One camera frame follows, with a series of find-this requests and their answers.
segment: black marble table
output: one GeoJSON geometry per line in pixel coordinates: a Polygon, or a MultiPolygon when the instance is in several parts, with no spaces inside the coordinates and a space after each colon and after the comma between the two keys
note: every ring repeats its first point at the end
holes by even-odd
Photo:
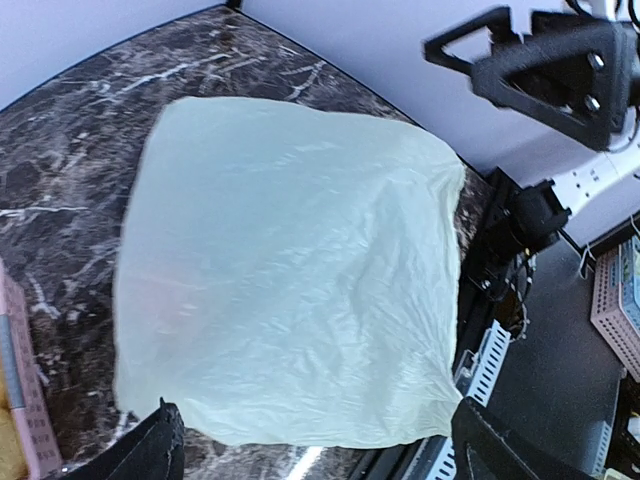
{"type": "MultiPolygon", "coordinates": [[[[0,112],[0,255],[25,288],[49,413],[69,468],[135,425],[112,392],[112,280],[145,137],[183,96],[244,96],[409,121],[330,64],[225,7],[63,72],[0,112]]],[[[461,255],[491,189],[467,169],[461,255]]],[[[226,447],[190,431],[186,478],[345,478],[363,452],[226,447]]]]}

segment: tabletop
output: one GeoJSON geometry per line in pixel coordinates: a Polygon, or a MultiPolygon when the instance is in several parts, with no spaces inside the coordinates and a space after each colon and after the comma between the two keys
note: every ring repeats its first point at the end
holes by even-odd
{"type": "MultiPolygon", "coordinates": [[[[117,411],[112,391],[113,270],[145,138],[162,108],[184,96],[269,98],[410,122],[331,64],[226,7],[113,46],[0,112],[0,255],[25,289],[49,414],[70,468],[137,421],[117,411]]],[[[462,257],[491,195],[467,168],[455,216],[462,257]]],[[[185,442],[191,479],[345,478],[363,455],[227,447],[192,430],[185,442]]]]}

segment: screw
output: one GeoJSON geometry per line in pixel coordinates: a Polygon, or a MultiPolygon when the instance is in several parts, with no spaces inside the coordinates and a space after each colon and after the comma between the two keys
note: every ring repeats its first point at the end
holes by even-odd
{"type": "Polygon", "coordinates": [[[591,95],[584,97],[584,103],[590,112],[597,112],[600,110],[600,102],[593,98],[591,95]]]}
{"type": "Polygon", "coordinates": [[[591,52],[589,55],[587,55],[587,60],[589,60],[589,65],[591,65],[591,68],[593,68],[596,72],[599,72],[604,68],[604,60],[597,53],[591,52]]]}

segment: white fabric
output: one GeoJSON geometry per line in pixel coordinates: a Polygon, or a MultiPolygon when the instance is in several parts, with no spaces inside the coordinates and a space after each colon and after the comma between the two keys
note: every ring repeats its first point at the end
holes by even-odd
{"type": "Polygon", "coordinates": [[[115,393],[226,444],[449,435],[455,153],[406,123],[244,98],[169,105],[143,153],[115,393]]]}

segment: white wall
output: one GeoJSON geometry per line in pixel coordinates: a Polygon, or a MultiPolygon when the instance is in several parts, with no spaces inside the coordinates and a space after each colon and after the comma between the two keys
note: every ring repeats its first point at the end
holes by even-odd
{"type": "MultiPolygon", "coordinates": [[[[245,0],[244,11],[306,47],[446,140],[482,172],[502,167],[522,185],[571,168],[594,152],[563,135],[475,97],[467,79],[427,64],[421,42],[494,5],[512,7],[523,31],[531,9],[559,10],[562,0],[301,1],[245,0]]],[[[488,52],[486,36],[459,45],[461,56],[488,52]]],[[[640,183],[628,179],[576,216],[567,231],[579,244],[640,208],[640,183]]]]}
{"type": "Polygon", "coordinates": [[[223,0],[0,0],[0,110],[62,70],[223,0]]]}

